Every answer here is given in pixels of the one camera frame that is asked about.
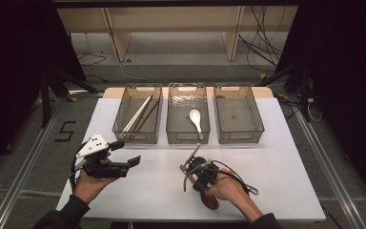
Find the sleeve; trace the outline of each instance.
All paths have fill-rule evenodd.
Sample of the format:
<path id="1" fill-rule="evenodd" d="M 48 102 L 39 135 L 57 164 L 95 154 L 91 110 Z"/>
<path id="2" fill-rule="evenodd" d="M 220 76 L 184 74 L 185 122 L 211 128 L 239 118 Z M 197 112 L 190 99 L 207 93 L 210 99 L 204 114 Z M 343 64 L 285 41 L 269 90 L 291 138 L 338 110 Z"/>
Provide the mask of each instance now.
<path id="1" fill-rule="evenodd" d="M 75 228 L 79 220 L 90 210 L 82 199 L 70 195 L 70 200 L 61 211 L 49 211 L 38 220 L 33 229 Z"/>
<path id="2" fill-rule="evenodd" d="M 282 229 L 282 227 L 275 219 L 275 215 L 269 213 L 254 221 L 249 229 Z"/>

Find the human hand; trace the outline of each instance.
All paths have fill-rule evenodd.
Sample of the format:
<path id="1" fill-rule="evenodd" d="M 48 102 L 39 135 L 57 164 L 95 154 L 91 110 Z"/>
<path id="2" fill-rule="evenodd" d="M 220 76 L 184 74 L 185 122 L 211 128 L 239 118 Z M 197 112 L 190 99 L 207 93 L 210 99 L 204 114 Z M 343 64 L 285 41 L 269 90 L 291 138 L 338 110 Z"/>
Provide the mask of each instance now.
<path id="1" fill-rule="evenodd" d="M 107 185 L 116 180 L 118 178 L 89 177 L 84 170 L 80 170 L 73 194 L 89 204 Z"/>
<path id="2" fill-rule="evenodd" d="M 235 176 L 234 172 L 227 169 L 222 169 L 222 171 Z M 217 174 L 215 185 L 205 190 L 205 193 L 230 202 L 235 201 L 241 196 L 247 196 L 242 185 L 238 181 L 221 173 Z"/>
<path id="3" fill-rule="evenodd" d="M 232 171 L 226 169 L 222 169 L 222 171 L 234 175 Z M 231 202 L 250 223 L 263 216 L 254 201 L 245 193 L 242 185 L 227 175 L 218 173 L 215 185 L 205 190 L 205 194 Z"/>

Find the gray floor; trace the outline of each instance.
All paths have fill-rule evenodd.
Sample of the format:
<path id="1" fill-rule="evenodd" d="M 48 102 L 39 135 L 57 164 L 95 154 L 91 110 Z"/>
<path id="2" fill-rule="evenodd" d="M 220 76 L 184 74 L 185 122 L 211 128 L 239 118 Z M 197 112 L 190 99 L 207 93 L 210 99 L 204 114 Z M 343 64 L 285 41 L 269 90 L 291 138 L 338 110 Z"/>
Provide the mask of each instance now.
<path id="1" fill-rule="evenodd" d="M 253 37 L 252 33 L 242 35 L 246 39 Z M 285 32 L 278 33 L 273 40 L 274 45 L 282 49 L 285 39 Z M 99 89 L 123 86 L 129 82 L 143 82 L 143 80 L 162 82 L 165 85 L 170 82 L 197 82 L 200 77 L 201 81 L 209 85 L 215 82 L 243 81 L 255 84 L 260 81 L 261 74 L 270 75 L 271 72 L 253 69 L 248 65 L 248 60 L 258 68 L 274 69 L 274 66 L 267 65 L 265 61 L 252 53 L 247 58 L 247 48 L 240 42 L 235 61 L 228 61 L 221 34 L 218 32 L 134 34 L 126 61 L 121 64 L 122 69 L 115 62 L 106 34 L 74 34 L 72 42 L 80 56 L 92 53 L 106 57 L 97 64 L 83 67 L 86 75 L 95 75 L 108 80 L 108 82 L 104 82 L 95 76 L 89 76 L 88 83 Z M 80 59 L 80 62 L 90 65 L 101 58 L 85 56 Z M 284 94 L 282 89 L 284 81 L 283 77 L 272 84 L 271 89 L 275 94 Z M 67 84 L 67 86 L 70 90 L 78 89 L 72 84 Z M 71 97 L 76 99 L 75 101 L 68 100 L 59 110 L 41 153 L 19 198 L 10 211 L 4 228 L 30 228 L 44 213 L 55 208 L 68 177 L 71 159 L 82 141 L 99 98 L 98 96 L 82 95 L 72 95 Z M 51 105 L 53 108 L 60 107 L 59 101 L 52 102 Z M 290 108 L 285 105 L 282 106 L 282 111 L 284 115 L 292 113 Z M 311 112 L 319 114 L 319 110 L 315 107 Z M 289 118 L 288 126 L 316 195 L 322 206 L 342 228 L 353 228 L 323 172 L 309 139 L 305 136 L 300 118 L 295 112 L 295 115 Z M 56 141 L 68 137 L 68 135 L 60 133 L 62 125 L 66 121 L 75 122 L 67 124 L 65 128 L 65 130 L 74 131 L 71 140 Z M 0 203 L 16 179 L 34 141 L 38 138 L 41 123 L 41 103 L 36 101 L 27 121 L 11 143 L 11 153 L 0 157 Z M 325 153 L 336 166 L 336 172 L 366 225 L 366 186 L 358 176 L 353 164 L 345 158 L 345 152 L 325 118 L 320 121 L 312 121 L 311 126 L 325 149 Z M 84 228 L 109 228 L 110 224 L 107 221 L 88 219 L 83 219 L 82 222 Z M 338 228 L 330 217 L 318 223 L 282 221 L 281 224 L 284 228 Z"/>

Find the white tabletop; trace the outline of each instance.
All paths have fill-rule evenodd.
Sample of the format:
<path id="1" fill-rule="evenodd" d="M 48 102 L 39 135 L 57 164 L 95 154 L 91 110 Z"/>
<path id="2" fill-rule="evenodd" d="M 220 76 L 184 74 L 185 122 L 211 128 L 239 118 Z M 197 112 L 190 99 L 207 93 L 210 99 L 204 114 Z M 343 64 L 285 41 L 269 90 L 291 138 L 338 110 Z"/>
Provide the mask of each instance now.
<path id="1" fill-rule="evenodd" d="M 100 133 L 115 141 L 112 125 L 121 99 L 99 99 L 84 141 Z M 257 98 L 265 132 L 258 144 L 220 145 L 215 131 L 214 105 L 209 99 L 211 132 L 209 144 L 197 156 L 224 162 L 244 181 L 257 188 L 251 198 L 263 213 L 277 219 L 320 221 L 325 216 L 299 157 L 286 120 L 275 98 Z M 188 180 L 183 192 L 184 174 L 179 165 L 195 145 L 170 145 L 166 135 L 167 100 L 164 100 L 156 145 L 126 146 L 112 152 L 111 160 L 125 162 L 141 156 L 141 163 L 130 169 L 126 178 L 110 184 L 91 204 L 86 218 L 125 221 L 244 221 L 228 201 L 210 210 Z M 57 209 L 67 203 L 71 186 L 67 182 Z"/>

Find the transparent storage container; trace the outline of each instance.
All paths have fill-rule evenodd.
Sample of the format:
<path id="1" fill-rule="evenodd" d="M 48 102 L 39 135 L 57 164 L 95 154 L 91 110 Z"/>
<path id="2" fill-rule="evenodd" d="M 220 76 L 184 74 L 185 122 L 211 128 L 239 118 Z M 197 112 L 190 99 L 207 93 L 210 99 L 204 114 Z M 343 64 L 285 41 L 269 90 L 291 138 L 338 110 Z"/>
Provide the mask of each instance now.
<path id="1" fill-rule="evenodd" d="M 247 84 L 216 84 L 213 91 L 218 142 L 258 143 L 264 126 L 252 87 Z"/>
<path id="2" fill-rule="evenodd" d="M 190 111 L 201 114 L 201 135 L 190 120 Z M 203 83 L 171 83 L 168 95 L 166 132 L 169 144 L 207 144 L 210 136 L 210 118 L 207 90 Z"/>
<path id="3" fill-rule="evenodd" d="M 148 97 L 150 98 L 148 105 L 143 108 L 133 125 L 125 132 L 126 126 Z M 161 84 L 128 84 L 124 90 L 112 128 L 115 136 L 124 138 L 126 143 L 156 144 L 159 135 L 162 99 Z"/>

